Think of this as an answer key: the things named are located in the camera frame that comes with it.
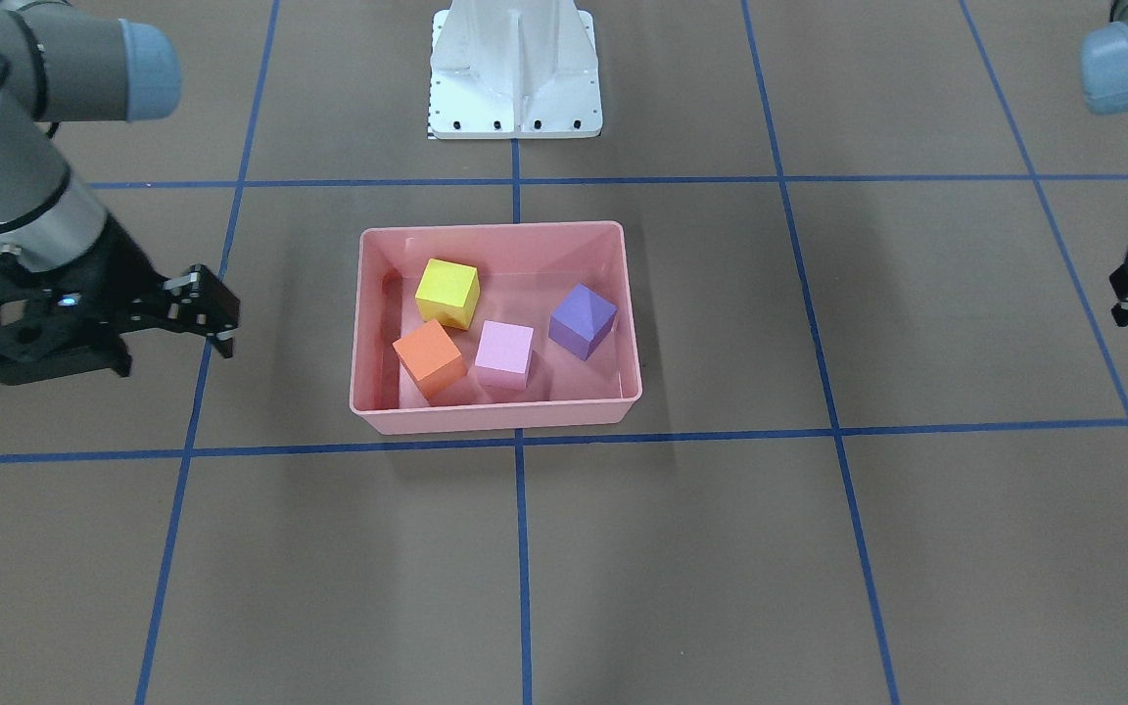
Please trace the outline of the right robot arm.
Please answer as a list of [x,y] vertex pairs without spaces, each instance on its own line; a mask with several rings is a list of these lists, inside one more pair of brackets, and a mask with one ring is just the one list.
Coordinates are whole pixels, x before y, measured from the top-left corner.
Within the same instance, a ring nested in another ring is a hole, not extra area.
[[166,118],[182,64],[164,30],[68,1],[0,1],[0,384],[131,371],[124,336],[233,355],[239,299],[206,266],[157,272],[54,142],[67,123]]

